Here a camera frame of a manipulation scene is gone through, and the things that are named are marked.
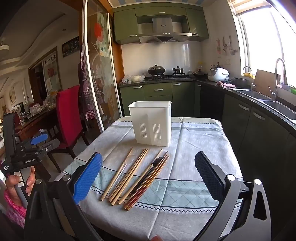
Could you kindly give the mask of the pink sleeve left forearm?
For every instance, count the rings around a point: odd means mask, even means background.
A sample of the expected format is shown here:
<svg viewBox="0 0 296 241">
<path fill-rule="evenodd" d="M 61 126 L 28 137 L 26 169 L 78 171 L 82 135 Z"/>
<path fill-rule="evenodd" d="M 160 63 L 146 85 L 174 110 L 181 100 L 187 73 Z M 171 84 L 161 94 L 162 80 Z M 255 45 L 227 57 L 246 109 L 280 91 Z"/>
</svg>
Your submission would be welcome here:
<svg viewBox="0 0 296 241">
<path fill-rule="evenodd" d="M 4 192 L 4 199 L 7 202 L 6 216 L 9 220 L 21 228 L 25 227 L 25 217 L 27 209 L 23 206 L 17 206 L 9 197 L 9 193 L 6 190 Z"/>
</svg>

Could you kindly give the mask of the person's left hand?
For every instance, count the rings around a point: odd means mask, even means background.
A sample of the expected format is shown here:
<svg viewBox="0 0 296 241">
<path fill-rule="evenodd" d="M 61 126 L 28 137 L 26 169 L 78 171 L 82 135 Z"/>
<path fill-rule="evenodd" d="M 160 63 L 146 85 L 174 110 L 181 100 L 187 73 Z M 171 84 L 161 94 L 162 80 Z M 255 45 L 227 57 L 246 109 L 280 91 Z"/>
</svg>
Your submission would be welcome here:
<svg viewBox="0 0 296 241">
<path fill-rule="evenodd" d="M 36 177 L 35 177 L 35 168 L 32 166 L 30 169 L 30 175 L 27 179 L 27 188 L 26 193 L 30 196 L 34 183 L 35 183 Z M 17 186 L 20 183 L 20 176 L 16 175 L 10 175 L 6 178 L 6 190 L 8 192 L 8 195 L 11 199 L 18 199 L 19 196 L 16 192 L 15 186 Z"/>
</svg>

